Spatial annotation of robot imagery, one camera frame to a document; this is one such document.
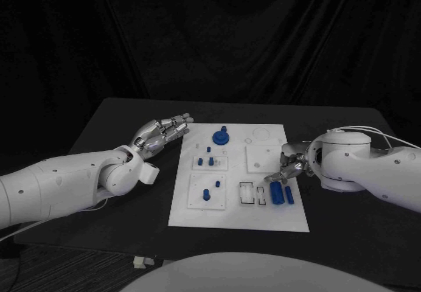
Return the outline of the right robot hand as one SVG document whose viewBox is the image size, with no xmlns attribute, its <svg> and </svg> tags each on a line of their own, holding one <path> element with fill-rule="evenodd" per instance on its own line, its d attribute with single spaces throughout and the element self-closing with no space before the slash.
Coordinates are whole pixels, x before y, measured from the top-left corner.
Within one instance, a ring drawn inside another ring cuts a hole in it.
<svg viewBox="0 0 421 292">
<path fill-rule="evenodd" d="M 279 172 L 269 175 L 264 178 L 264 181 L 267 183 L 279 181 L 282 184 L 288 184 L 290 179 L 296 178 L 308 171 L 309 161 L 306 160 L 306 155 L 303 153 L 298 153 L 288 156 L 282 153 Z"/>
</svg>

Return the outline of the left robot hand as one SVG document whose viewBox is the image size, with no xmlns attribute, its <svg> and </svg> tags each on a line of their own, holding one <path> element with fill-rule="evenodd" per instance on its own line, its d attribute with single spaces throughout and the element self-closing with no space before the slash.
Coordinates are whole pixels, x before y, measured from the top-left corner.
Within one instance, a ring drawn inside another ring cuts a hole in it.
<svg viewBox="0 0 421 292">
<path fill-rule="evenodd" d="M 138 130 L 130 142 L 130 148 L 148 160 L 164 150 L 168 143 L 189 133 L 194 118 L 189 113 L 169 119 L 155 119 Z"/>
</svg>

